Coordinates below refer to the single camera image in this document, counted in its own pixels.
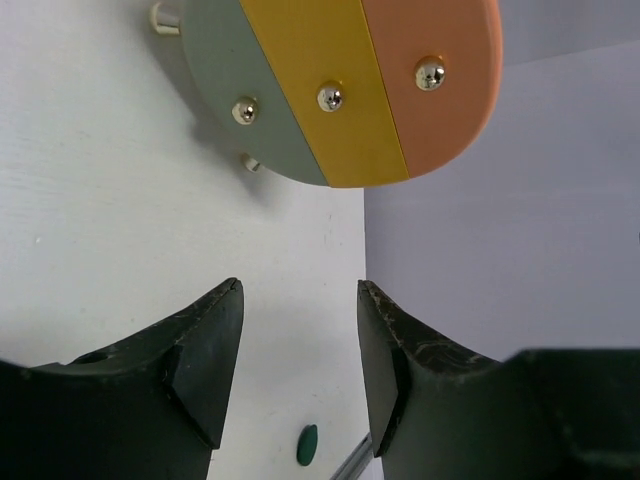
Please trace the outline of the dark green round disc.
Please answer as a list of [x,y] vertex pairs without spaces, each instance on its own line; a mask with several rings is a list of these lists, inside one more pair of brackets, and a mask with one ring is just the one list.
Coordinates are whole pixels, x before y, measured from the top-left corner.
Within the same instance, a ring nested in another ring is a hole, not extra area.
[[313,462],[317,452],[318,439],[316,424],[308,424],[301,430],[296,445],[296,461],[300,466],[307,467]]

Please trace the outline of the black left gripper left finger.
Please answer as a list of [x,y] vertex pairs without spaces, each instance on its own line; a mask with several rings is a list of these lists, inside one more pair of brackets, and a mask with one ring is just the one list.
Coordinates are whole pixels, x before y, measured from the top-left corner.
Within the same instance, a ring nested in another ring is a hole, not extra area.
[[5,479],[204,479],[221,445],[244,316],[230,278],[69,364],[1,365]]

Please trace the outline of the yellow drawer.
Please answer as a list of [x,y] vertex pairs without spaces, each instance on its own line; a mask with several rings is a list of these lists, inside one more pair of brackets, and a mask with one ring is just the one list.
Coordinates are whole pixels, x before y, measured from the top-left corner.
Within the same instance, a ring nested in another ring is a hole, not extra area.
[[244,13],[332,187],[408,170],[359,1],[245,1]]

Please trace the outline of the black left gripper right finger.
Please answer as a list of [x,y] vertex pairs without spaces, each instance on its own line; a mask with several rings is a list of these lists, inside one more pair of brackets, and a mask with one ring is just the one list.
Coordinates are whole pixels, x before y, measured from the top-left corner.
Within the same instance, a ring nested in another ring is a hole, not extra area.
[[635,479],[639,353],[526,349],[497,361],[358,284],[373,454],[388,479]]

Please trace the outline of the orange top drawer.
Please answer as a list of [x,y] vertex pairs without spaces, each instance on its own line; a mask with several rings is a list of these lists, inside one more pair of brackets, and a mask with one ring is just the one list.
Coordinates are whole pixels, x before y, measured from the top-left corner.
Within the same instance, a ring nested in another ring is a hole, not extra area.
[[499,5],[391,0],[363,8],[409,175],[425,175],[460,155],[495,107]]

